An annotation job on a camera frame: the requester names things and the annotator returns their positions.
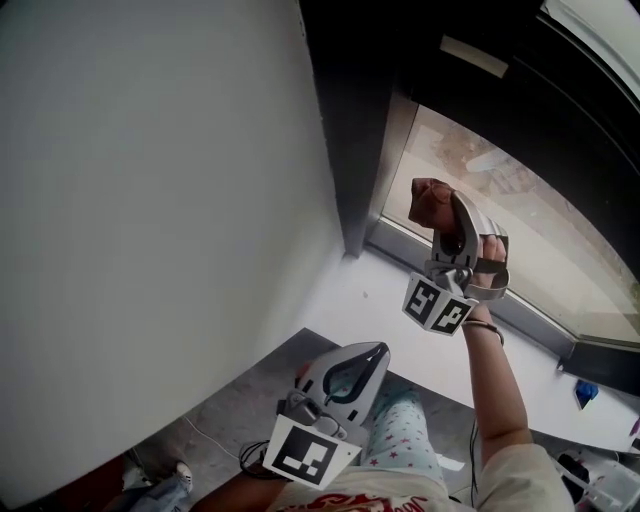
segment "window frame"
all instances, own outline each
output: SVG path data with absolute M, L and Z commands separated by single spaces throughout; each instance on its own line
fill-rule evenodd
M 469 14 L 459 0 L 366 8 L 357 2 L 300 1 L 348 254 L 359 256 L 366 244 L 422 270 L 427 241 L 381 214 L 418 105 L 424 105 L 536 172 L 640 276 L 640 215 L 634 215 L 640 197 L 640 105 L 597 55 L 537 3 L 478 4 Z M 484 29 L 496 20 L 508 30 Z M 445 34 L 507 62 L 505 77 L 443 54 Z M 574 128 L 562 144 L 554 140 L 561 133 L 558 116 L 562 126 Z M 549 154 L 533 150 L 536 145 Z M 583 173 L 579 186 L 576 172 Z M 587 342 L 511 291 L 491 308 L 564 360 L 576 341 Z M 614 345 L 616 340 L 598 342 L 612 352 L 626 348 Z M 572 373 L 580 376 L 579 365 Z M 640 394 L 640 388 L 632 392 Z

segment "glass pane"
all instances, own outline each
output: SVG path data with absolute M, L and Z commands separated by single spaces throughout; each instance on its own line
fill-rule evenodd
M 533 171 L 476 133 L 420 107 L 383 215 L 407 218 L 411 180 L 462 191 L 510 237 L 511 289 L 571 332 L 640 342 L 640 286 L 609 243 Z

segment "gray floor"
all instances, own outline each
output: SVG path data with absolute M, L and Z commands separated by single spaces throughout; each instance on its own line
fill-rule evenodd
M 333 343 L 303 330 L 189 411 L 186 417 L 237 455 L 243 443 L 270 437 L 276 403 L 291 389 L 296 370 L 333 348 Z M 421 394 L 434 449 L 445 457 L 465 463 L 460 471 L 444 470 L 450 494 L 464 501 L 471 480 L 469 433 L 473 410 L 427 389 L 422 389 Z M 575 446 L 543 434 L 535 436 L 536 441 L 552 454 Z M 237 460 L 196 432 L 183 418 L 140 443 L 136 452 L 150 477 L 166 475 L 177 460 L 191 467 L 195 486 L 183 509 L 239 472 Z

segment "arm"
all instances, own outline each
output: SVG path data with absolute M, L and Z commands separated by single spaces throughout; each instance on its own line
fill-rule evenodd
M 504 261 L 504 245 L 494 236 L 483 244 L 483 257 Z M 478 284 L 490 287 L 493 275 L 477 274 Z M 493 323 L 484 304 L 476 306 L 469 319 Z M 482 462 L 502 448 L 514 444 L 531 443 L 527 424 L 527 412 L 520 396 L 509 361 L 498 336 L 478 326 L 464 326 L 463 332 L 469 351 L 473 404 L 478 422 L 478 434 L 482 440 Z
M 240 473 L 207 494 L 191 512 L 264 512 L 286 484 L 286 480 L 258 480 Z

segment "sleeve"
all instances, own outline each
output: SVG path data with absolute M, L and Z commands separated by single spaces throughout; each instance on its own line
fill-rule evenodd
M 549 455 L 535 444 L 508 446 L 491 457 L 478 492 L 481 512 L 575 510 Z

